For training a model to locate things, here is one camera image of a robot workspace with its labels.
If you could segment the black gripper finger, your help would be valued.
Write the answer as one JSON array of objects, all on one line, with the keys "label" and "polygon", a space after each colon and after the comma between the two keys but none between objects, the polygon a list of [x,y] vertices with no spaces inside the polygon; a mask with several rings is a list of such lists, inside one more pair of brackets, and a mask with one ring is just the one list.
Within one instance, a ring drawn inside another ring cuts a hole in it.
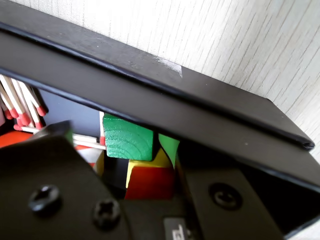
[{"label": "black gripper finger", "polygon": [[281,240],[283,235],[239,165],[194,142],[159,134],[205,240]]},{"label": "black gripper finger", "polygon": [[0,150],[3,240],[129,240],[119,202],[56,123]]}]

